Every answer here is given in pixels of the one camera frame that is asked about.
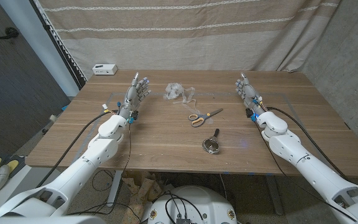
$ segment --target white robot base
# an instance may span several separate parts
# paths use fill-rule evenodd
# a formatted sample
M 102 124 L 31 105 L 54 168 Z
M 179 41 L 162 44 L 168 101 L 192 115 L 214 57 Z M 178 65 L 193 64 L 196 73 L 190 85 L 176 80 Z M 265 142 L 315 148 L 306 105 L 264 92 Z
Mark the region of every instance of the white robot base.
M 148 224 L 170 224 L 171 221 L 167 215 L 167 211 L 176 224 L 237 223 L 233 206 L 224 197 L 211 189 L 190 185 L 177 187 L 171 190 L 171 193 L 173 196 L 165 194 L 153 203 L 149 211 Z M 176 198 L 176 195 L 180 198 L 187 199 L 200 211 L 200 213 L 197 212 L 194 206 L 184 200 L 183 203 L 186 208 L 185 213 L 183 203 L 180 199 Z M 170 200 L 172 197 L 176 198 L 174 200 L 178 205 L 178 208 L 173 200 Z

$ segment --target scissors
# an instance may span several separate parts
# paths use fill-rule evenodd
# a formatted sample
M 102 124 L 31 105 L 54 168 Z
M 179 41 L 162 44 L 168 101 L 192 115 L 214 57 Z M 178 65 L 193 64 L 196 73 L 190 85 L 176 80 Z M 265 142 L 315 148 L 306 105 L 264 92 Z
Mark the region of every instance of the scissors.
M 207 113 L 207 114 L 191 114 L 189 116 L 189 120 L 191 121 L 191 125 L 194 128 L 200 127 L 204 124 L 205 120 L 210 118 L 211 116 L 216 115 L 217 113 L 221 112 L 223 109 L 218 109 L 216 111 Z

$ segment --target wooden table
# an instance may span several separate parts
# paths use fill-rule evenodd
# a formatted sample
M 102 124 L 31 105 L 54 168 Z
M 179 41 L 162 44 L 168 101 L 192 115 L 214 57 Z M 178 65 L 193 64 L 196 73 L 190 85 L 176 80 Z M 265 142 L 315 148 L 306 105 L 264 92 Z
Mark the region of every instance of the wooden table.
M 228 174 L 273 174 L 281 172 L 274 163 L 255 124 L 246 117 L 245 106 L 235 92 L 240 72 L 227 71 L 139 71 L 148 77 L 152 93 L 139 108 L 139 119 L 131 125 L 132 151 L 128 170 L 167 172 L 210 172 Z M 114 76 L 93 76 L 68 105 L 57 122 L 28 156 L 30 166 L 51 167 L 82 127 L 102 112 L 123 101 L 135 71 L 120 70 Z M 247 72 L 250 83 L 263 96 L 266 106 L 274 106 L 299 119 L 326 155 L 349 177 L 358 177 L 358 138 L 302 73 Z M 182 83 L 196 89 L 196 108 L 202 113 L 224 110 L 213 116 L 213 124 L 192 128 L 188 111 L 182 104 L 163 100 L 168 83 Z M 279 112 L 289 129 L 297 134 L 312 154 L 321 158 L 301 129 Z M 85 152 L 88 141 L 97 134 L 106 115 L 88 127 L 60 166 L 69 166 Z M 221 152 L 208 154 L 201 147 L 204 139 L 218 136 Z M 129 155 L 129 135 L 117 154 L 103 168 L 123 170 Z M 290 175 L 298 171 L 283 159 L 279 164 Z

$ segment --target magnifying glass handle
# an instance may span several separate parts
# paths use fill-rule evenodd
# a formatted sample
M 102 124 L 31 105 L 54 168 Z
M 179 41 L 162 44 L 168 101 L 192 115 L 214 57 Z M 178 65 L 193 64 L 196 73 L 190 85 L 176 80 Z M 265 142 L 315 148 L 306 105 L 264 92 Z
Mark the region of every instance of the magnifying glass handle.
M 217 137 L 217 136 L 218 136 L 218 134 L 219 134 L 219 128 L 216 128 L 216 130 L 215 130 L 215 134 L 214 134 L 214 137 Z

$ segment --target scissor blade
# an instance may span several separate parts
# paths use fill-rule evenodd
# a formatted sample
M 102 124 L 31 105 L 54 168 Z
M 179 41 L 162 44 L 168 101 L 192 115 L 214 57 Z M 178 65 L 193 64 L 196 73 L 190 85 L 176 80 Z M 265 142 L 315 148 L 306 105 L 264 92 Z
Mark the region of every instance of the scissor blade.
M 223 109 L 217 109 L 216 111 L 213 111 L 210 113 L 210 116 L 216 115 L 217 113 L 221 112 Z

